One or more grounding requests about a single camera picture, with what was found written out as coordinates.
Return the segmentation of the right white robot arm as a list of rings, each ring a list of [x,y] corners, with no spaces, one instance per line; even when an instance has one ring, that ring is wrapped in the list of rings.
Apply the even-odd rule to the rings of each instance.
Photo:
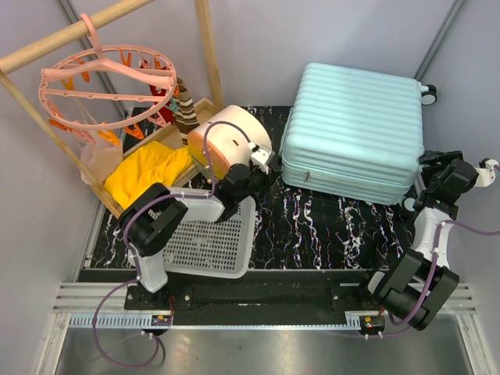
[[[379,304],[394,325],[423,330],[458,286],[459,275],[448,265],[448,236],[458,214],[456,202],[473,188],[479,172],[461,151],[425,151],[419,162],[424,189],[412,204],[412,246],[388,271],[372,272],[354,293],[362,309]]]

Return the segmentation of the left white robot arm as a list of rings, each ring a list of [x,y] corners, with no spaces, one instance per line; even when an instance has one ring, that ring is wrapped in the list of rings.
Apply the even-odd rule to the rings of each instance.
[[[266,186],[273,175],[268,166],[234,164],[213,191],[172,192],[162,183],[147,188],[118,219],[143,287],[141,300],[151,309],[161,309],[168,302],[163,249],[181,223],[228,221],[240,202]]]

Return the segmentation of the pink round clip hanger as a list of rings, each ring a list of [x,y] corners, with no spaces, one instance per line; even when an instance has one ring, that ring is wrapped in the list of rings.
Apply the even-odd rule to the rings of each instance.
[[[130,128],[144,118],[156,117],[177,91],[177,71],[164,54],[140,45],[104,44],[97,27],[85,13],[89,48],[62,59],[41,71],[39,101],[57,127],[104,134]],[[140,115],[111,122],[99,120],[85,106],[92,102],[145,105]]]

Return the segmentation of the wooden clothes rack frame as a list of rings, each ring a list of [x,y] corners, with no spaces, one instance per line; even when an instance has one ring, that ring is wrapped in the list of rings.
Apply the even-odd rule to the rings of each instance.
[[[216,45],[213,34],[213,23],[208,1],[196,1],[195,11],[198,20],[198,29],[202,39],[205,65],[212,96],[211,113],[216,114],[223,109],[223,91],[220,81],[219,64],[216,56]],[[95,193],[104,206],[115,216],[119,217],[123,209],[108,194],[92,172],[79,160],[76,154],[68,147],[65,141],[52,129],[52,126],[28,101],[19,88],[7,77],[29,63],[32,63],[51,52],[54,52],[69,43],[76,41],[89,32],[83,20],[77,21],[53,34],[27,45],[1,58],[1,85],[23,107],[31,119],[55,142],[57,147],[70,161],[84,173],[90,182],[90,189]]]

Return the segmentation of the light blue ribbed suitcase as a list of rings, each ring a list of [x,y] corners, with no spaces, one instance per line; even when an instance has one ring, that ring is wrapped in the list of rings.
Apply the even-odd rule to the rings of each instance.
[[[413,78],[309,63],[280,142],[282,181],[398,204],[420,172],[422,108],[436,100],[435,86]]]

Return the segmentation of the brown striped sock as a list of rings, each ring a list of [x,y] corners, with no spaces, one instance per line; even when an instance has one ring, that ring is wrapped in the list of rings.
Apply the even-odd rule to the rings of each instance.
[[[199,126],[199,121],[191,94],[180,77],[177,78],[177,89],[178,94],[174,101],[178,110],[174,113],[174,120],[181,137],[186,139],[188,134]]]

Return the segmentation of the white perforated plastic basket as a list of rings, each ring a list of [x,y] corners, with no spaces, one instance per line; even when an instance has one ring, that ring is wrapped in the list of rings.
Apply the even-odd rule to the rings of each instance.
[[[255,202],[248,197],[223,223],[183,222],[162,253],[168,273],[238,279],[248,270],[255,229]],[[127,248],[127,258],[134,265]]]

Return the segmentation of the pink toy washing machine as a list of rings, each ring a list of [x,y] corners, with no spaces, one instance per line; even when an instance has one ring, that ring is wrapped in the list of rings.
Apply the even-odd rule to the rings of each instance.
[[[246,109],[237,105],[229,105],[187,135],[188,151],[203,167],[209,165],[203,154],[203,138],[209,125],[217,121],[227,121],[237,125],[257,146],[272,149],[270,136],[265,127]],[[244,135],[229,125],[218,124],[211,128],[208,133],[207,147],[216,179],[223,179],[234,164],[241,163],[249,166],[251,150],[247,143]]]

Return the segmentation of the aluminium rail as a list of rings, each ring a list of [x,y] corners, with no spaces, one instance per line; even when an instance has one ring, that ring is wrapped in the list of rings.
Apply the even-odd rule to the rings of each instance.
[[[65,313],[90,313],[118,283],[62,283],[55,298],[53,310]],[[121,287],[106,299],[106,313],[118,312],[129,299],[126,287]],[[466,284],[459,284],[439,314],[475,315],[475,302]]]

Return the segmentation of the black marble pattern mat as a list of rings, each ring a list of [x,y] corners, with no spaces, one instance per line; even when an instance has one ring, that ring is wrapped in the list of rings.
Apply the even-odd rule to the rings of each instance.
[[[277,153],[291,107],[242,108],[266,128]],[[292,187],[280,177],[254,200],[249,269],[387,269],[413,242],[411,215],[400,205],[378,205]],[[84,269],[132,268],[113,214],[104,209],[96,226]]]

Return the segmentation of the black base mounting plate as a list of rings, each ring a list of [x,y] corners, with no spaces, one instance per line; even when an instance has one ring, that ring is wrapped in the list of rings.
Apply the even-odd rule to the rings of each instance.
[[[347,312],[378,312],[360,270],[249,270],[238,279],[171,273],[156,293],[129,286],[124,308],[173,309],[177,327],[335,326]]]

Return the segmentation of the yellow cloth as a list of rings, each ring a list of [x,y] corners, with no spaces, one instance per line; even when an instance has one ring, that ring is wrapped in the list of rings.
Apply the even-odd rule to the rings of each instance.
[[[125,158],[105,180],[104,188],[126,209],[153,184],[172,186],[192,165],[187,146],[173,149],[152,141]]]

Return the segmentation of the red hanging sock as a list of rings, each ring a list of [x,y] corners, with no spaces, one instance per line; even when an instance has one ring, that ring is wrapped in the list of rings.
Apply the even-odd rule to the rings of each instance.
[[[154,62],[153,68],[160,67],[162,70],[165,70],[166,67],[159,65],[159,62]],[[142,58],[142,62],[140,63],[140,68],[141,69],[150,69],[151,68],[151,63],[148,62],[147,60]],[[155,97],[161,97],[164,96],[166,91],[160,87],[152,86],[149,85],[149,90],[151,94]],[[155,125],[159,127],[165,127],[167,125],[174,125],[174,116],[172,111],[168,108],[168,105],[170,105],[170,101],[166,103],[165,106],[163,106],[156,114],[150,116],[148,119]]]

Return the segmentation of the translucent plastic bag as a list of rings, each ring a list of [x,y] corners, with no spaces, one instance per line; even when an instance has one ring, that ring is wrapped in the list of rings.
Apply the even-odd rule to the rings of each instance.
[[[123,144],[113,130],[91,130],[91,141],[79,141],[80,161],[100,183],[123,161]]]

